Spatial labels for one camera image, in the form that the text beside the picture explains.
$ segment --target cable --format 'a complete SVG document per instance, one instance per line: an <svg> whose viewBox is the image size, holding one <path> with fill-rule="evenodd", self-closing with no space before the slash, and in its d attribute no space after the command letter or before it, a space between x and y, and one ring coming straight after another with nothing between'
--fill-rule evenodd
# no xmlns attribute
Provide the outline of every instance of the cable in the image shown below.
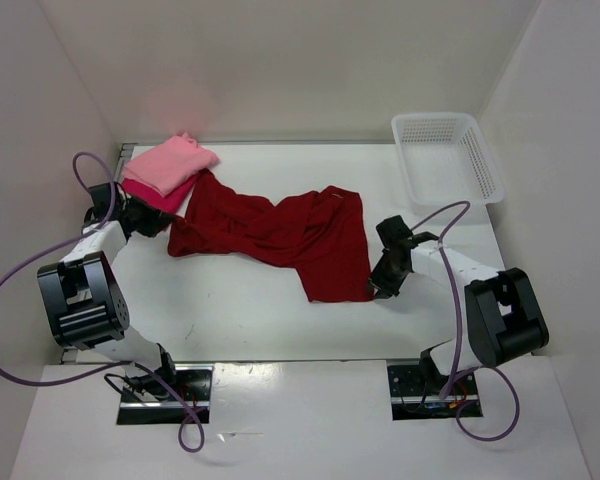
<svg viewBox="0 0 600 480"><path fill-rule="evenodd" d="M456 393L456 385L460 388L460 390L462 390L462 395L463 397L460 399L460 401L458 401L458 395L455 395ZM467 401L467 397L469 396L469 392L467 391L467 389L465 388L465 386L462 384L462 382L460 382L460 380L457 380L456 383L453 385L453 392L455 395L455 400L454 402L449 405L449 408L454 409L456 407L459 407L460 405L462 405L463 403L465 403Z"/></svg>
<svg viewBox="0 0 600 480"><path fill-rule="evenodd" d="M427 216L424 220L421 220L420 222L418 222L412 229L412 230L416 230L418 227L422 226L423 224L425 224L426 222L431 220L433 217L440 215L442 212L445 212L446 210L449 210L450 208L453 208L453 207L457 207L459 205L464 205L464 208L458 215L456 215L453 218L453 220L451 220L449 222L449 224L442 230L442 233L438 237L438 247L440 250L440 256L442 257L442 262L444 263L444 268L447 271L447 276L449 277L449 283L451 285L451 294L453 295L453 304L454 304L455 312L456 312L456 345L455 345L455 350L454 350L454 354L453 354L453 361L451 363L451 371L449 372L449 379L447 380L447 383L444 385L444 387L442 387L442 390L440 391L441 398L446 398L449 395L451 388L459 379L478 370L478 368L469 368L467 370L464 370L463 372L458 373L458 364L460 363L460 353L461 353L461 349L462 349L462 309L460 306L460 293L458 291L458 285L456 284L456 279L453 276L453 269L451 268L451 263L449 262L449 258L447 257L447 254L444 251L444 245L443 245L444 237L447 235L449 230L451 230L451 228L456 223L458 223L460 221L460 219L469 211L469 208L471 208L471 203L468 202L467 200L460 200L458 202L450 203L449 205L446 205L446 206L440 208L439 210L436 210L431 215ZM501 434L496 435L494 437L481 437L479 435L475 435L475 434L471 433L469 430L466 429L466 427L464 425L462 425L462 422L460 422L460 415L462 414L462 411L469 405L477 403L477 401L471 400L471 401L462 403L456 410L456 423L460 427L460 430L462 430L466 435L473 438L474 440L478 440L481 442L495 442L498 440L502 440L507 435L509 435L511 432L513 432L513 430L516 428L516 425L518 424L518 420L520 418L520 399L518 398L518 393L516 392L515 387L513 386L511 381L507 378L507 376L504 373L502 373L499 369L497 369L497 368L490 368L490 369L495 371L498 375L500 375L500 377L502 377L502 379L505 381L505 383L509 387L509 390L511 390L511 394L513 395L513 401L515 403L515 413L514 413L514 417L513 417L513 421L511 422L511 425L509 425L509 427L504 432L502 432Z"/></svg>
<svg viewBox="0 0 600 480"><path fill-rule="evenodd" d="M77 162L81 157L89 157L92 160L95 160L98 164L100 164L100 166L102 167L102 169L105 171L106 175L107 175L107 180L109 182L109 187L110 187L110 191L111 191L111 198L109 200L109 209L107 210L107 214L104 216L104 218L102 219L102 221L98 224L98 226L90 231L88 231L87 233L83 233L78 237L74 237L71 238L69 240L65 240L64 242L60 242L57 245L54 245L52 247L49 247L39 253L36 253L35 255L31 256L30 258L26 259L25 261L23 261L22 263L19 263L18 265L16 265L15 267L13 267L11 270L9 270L6 274L4 274L4 276L2 276L0 278L0 288L9 280L11 279L11 277L13 277L16 273L18 273L20 270L22 270L23 268L27 267L28 265L31 265L33 262L35 262L36 260L39 260L40 258L55 252L56 250L59 250L61 248L64 248L68 245L72 245L80 240L82 240L83 238L86 238L90 235L93 235L96 231L98 231L106 222L109 221L109 218L111 217L111 214L113 212L113 208L114 208L114 204L115 204L115 195L116 195L116 188L115 188L115 182L113 179L113 175L111 174L111 172L109 171L109 168L107 167L106 163L104 162L104 160L102 160L100 157L98 157L97 155L90 153L90 152L78 152L75 154L75 156L73 157L72 160L72 166L73 166L73 173L76 176L76 179L78 180L78 183L80 183L80 185L82 186L82 188L85 191L89 191L88 187L86 186L86 184L84 183L84 181L82 180L82 177L80 176L80 172L78 172L78 166L77 166ZM19 378L16 377L15 375L10 374L9 372L7 372L6 370L4 370L2 367L0 367L0 376L3 377L6 380L9 380L13 383L16 383L18 385L23 385L23 386L27 386L27 387L54 387L56 385L65 385L67 383L71 383L71 382L75 382L77 380L81 380L83 378L87 378L90 377L91 375L96 375L97 373L103 372L105 370L110 370L112 368L116 368L116 367L122 367L122 366L126 366L126 365L131 365L133 362L127 362L127 361L123 361L123 362L114 362L114 363L109 363L107 365L103 365L101 367L98 368L94 368L93 370L89 370L88 372L85 373L81 373L80 375L75 375L73 377L69 377L69 378L63 378L61 380L52 380L52 381L46 381L46 382L41 382L41 381L33 381L33 380L27 380L27 379L23 379L23 378ZM186 450L187 452L199 452L200 450L202 450L202 447L204 446L204 429L202 428L202 423L200 422L200 419L198 418L198 416L196 415L196 412L194 411L193 408L191 408L187 402L184 401L184 399L180 398L180 396L167 384L167 382L165 382L159 375L155 374L154 372L152 372L150 369L148 369L147 367L145 367L144 365L140 365L135 363L134 364L136 367L138 367L140 370L143 370L144 372L147 373L147 375L149 375L150 377L152 377L154 380L156 380L167 392L169 392L171 395L174 396L174 398L176 400L178 400L182 406L184 407L184 409L187 411L187 413L189 414L187 416L187 418L185 419L185 421L182 422L182 424L180 425L180 429L178 430L178 442L180 443L180 446ZM184 426L188 423L194 422L197 427L198 430L200 431L200 444L198 445L198 447L196 448L191 448L188 447L187 445L185 445L183 439L182 439L182 434L184 431Z"/></svg>
<svg viewBox="0 0 600 480"><path fill-rule="evenodd" d="M127 391L127 392L125 392L123 389L118 388L118 386L115 383L113 383L113 380L111 380L111 378L118 378L118 379L122 380L122 383L124 385L129 386L129 388L131 388L131 386L127 383L127 379L124 378L122 375L117 375L115 373L105 373L105 375L103 377L104 381L113 390L115 390L116 392L118 392L122 398L124 398L125 395L128 395L131 398L133 398L136 402L138 402L138 403L144 403L133 391Z"/></svg>
<svg viewBox="0 0 600 480"><path fill-rule="evenodd" d="M451 391L451 386L456 382L458 364L460 363L460 350L462 348L462 309L460 307L460 292L458 292L458 285L456 284L456 279L453 276L453 270L451 268L449 258L447 257L447 254L444 251L444 245L442 242L444 241L444 237L447 235L447 233L449 233L449 230L451 230L451 227L458 223L460 219L464 217L464 215L469 211L469 208L471 208L471 203L469 203L467 200L460 200L459 202L450 203L449 205L442 207L439 210L436 210L431 215L426 217L424 220L421 220L413 227L413 230L416 230L418 227L427 223L433 217L440 215L442 212L445 212L450 208L457 207L459 205L464 205L464 208L458 215L456 215L453 218L453 220L449 222L449 224L446 227L444 227L442 233L438 237L438 247L440 250L440 256L442 257L444 268L447 271L447 275L449 276L449 283L451 284L451 294L453 295L453 305L456 311L456 346L455 351L453 353L453 361L451 363L451 372L449 373L449 379L440 391L441 398L447 398L449 392Z"/></svg>
<svg viewBox="0 0 600 480"><path fill-rule="evenodd" d="M511 432L513 432L513 430L518 425L518 420L520 420L520 398L518 397L518 392L516 392L516 389L513 386L513 384L511 383L511 380L509 380L507 378L507 376L500 371L500 369L495 368L495 367L493 367L493 368L482 367L482 368L487 368L489 370L493 370L498 375L500 375L500 377L504 380L504 383L506 383L507 387L509 387L509 390L511 390L511 395L513 395L513 402L515 403L515 413L513 414L513 420L511 421L511 424L506 428L506 430L504 432L500 433L499 435L495 435L493 437L482 437L480 435L476 435L475 433L471 433L469 430L467 430L467 427L465 427L462 424L462 422L460 421L460 416L462 415L462 411L465 408L467 408L469 405L474 405L474 404L478 403L477 400L469 400L467 402L464 402L462 405L460 405L458 407L458 409L456 410L456 423L458 424L458 427L460 427L460 430L462 430L462 432L465 435L468 435L469 437L473 438L474 440L478 440L480 442L497 442L498 440L502 440L504 437L506 437ZM463 372L460 375L460 378L464 377L465 375L469 375L470 373L474 372L475 370L478 370L478 369L470 368L469 370L466 370L465 372Z"/></svg>
<svg viewBox="0 0 600 480"><path fill-rule="evenodd" d="M402 394L402 387L400 386L399 382L396 384L396 387L398 388L398 394L400 395L400 400L402 401L402 408L404 408L404 411L407 413L418 413L418 410L424 406L424 402L427 400L427 384L425 383L423 387L420 403L418 403L418 405L416 405L414 408L407 408L407 404L404 403L404 395Z"/></svg>

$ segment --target fabric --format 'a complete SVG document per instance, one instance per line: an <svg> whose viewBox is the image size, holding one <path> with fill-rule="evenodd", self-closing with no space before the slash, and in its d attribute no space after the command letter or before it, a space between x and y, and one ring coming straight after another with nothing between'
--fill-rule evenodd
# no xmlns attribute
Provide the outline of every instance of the fabric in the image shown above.
<svg viewBox="0 0 600 480"><path fill-rule="evenodd" d="M144 200L152 206L153 208L157 208L158 210L162 210L167 213L176 213L182 205L182 202L187 198L187 195L193 189L193 186L196 184L199 173L196 173L190 176L182 185L177 187L174 191L172 191L166 197L163 197L158 192L156 192L153 188L147 187L144 183L137 182L135 180L131 180L130 178L125 178L122 180L122 188L129 195L133 195L135 197Z"/></svg>
<svg viewBox="0 0 600 480"><path fill-rule="evenodd" d="M171 225L168 252L239 252L295 268L309 301L372 299L362 200L333 186L274 206L264 197L237 194L203 170L184 218Z"/></svg>
<svg viewBox="0 0 600 480"><path fill-rule="evenodd" d="M218 162L215 153L199 147L184 133L138 155L125 165L122 176L143 183L166 197L191 175Z"/></svg>

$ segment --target white plastic basket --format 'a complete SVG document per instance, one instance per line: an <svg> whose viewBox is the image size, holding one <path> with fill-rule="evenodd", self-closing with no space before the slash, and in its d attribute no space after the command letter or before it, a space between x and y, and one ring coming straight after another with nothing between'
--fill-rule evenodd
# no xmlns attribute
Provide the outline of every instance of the white plastic basket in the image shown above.
<svg viewBox="0 0 600 480"><path fill-rule="evenodd" d="M391 125L416 205L457 200L486 205L504 198L499 172L471 115L412 113L397 115Z"/></svg>

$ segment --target pink towel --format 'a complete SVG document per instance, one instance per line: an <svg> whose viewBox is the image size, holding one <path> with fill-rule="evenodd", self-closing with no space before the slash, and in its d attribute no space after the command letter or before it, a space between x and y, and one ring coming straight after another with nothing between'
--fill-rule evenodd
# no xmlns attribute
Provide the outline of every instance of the pink towel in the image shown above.
<svg viewBox="0 0 600 480"><path fill-rule="evenodd" d="M199 147L193 138L184 133L131 160L124 167L122 175L166 197L191 175L218 162L215 153Z"/></svg>
<svg viewBox="0 0 600 480"><path fill-rule="evenodd" d="M192 175L186 182L177 187L166 197L161 196L153 188L147 187L144 183L136 182L130 178L122 180L122 188L124 188L124 191L129 195L144 200L153 208L157 208L158 210L167 213L176 213L180 208L180 205L182 205L182 202L187 198L187 195L189 195L189 192L193 189L199 176L199 173Z"/></svg>

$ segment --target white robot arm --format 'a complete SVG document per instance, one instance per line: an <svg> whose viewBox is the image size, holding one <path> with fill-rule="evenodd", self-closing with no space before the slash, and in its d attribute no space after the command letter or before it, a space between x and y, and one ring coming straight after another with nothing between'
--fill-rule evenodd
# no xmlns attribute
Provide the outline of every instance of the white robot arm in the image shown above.
<svg viewBox="0 0 600 480"><path fill-rule="evenodd" d="M129 310L111 270L117 254L132 232L155 236L173 217L143 202L117 195L113 220L99 224L110 198L109 184L90 189L94 199L93 219L83 233L98 228L82 239L60 262L38 271L38 284L51 332L63 347L94 350L112 361L133 361L151 369L169 384L175 367L161 345L146 340L129 323ZM125 366L128 383L156 398L164 389L134 364Z"/></svg>
<svg viewBox="0 0 600 480"><path fill-rule="evenodd" d="M449 273L438 238L414 234L400 216L376 227L383 255L369 278L376 298L398 295L410 273L418 273L449 288ZM496 367L545 346L549 332L527 275L520 269L498 271L444 246L460 297L461 354L458 371ZM451 373L456 340L424 350L420 367L425 380L442 388Z"/></svg>

